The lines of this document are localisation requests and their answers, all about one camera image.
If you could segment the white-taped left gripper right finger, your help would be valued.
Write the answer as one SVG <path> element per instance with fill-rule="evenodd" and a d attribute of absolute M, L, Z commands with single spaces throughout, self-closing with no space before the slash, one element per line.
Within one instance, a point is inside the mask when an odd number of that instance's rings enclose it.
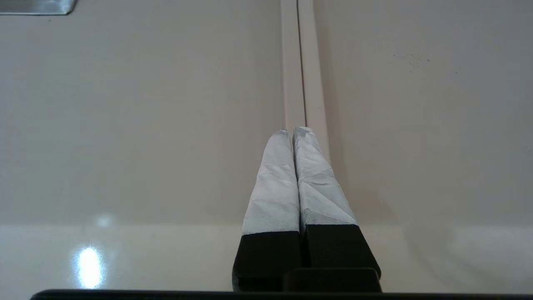
<path fill-rule="evenodd" d="M 314 131 L 308 127 L 295 128 L 293 148 L 305 266 L 371 268 L 381 275 Z"/>

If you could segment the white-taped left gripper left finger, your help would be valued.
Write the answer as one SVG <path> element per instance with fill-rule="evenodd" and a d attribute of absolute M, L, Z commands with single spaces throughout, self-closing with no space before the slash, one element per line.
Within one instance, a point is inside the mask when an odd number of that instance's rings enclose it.
<path fill-rule="evenodd" d="M 234 292 L 280 292 L 286 273 L 301 267 L 300 206 L 291 140 L 268 140 L 242 224 L 232 268 Z"/>

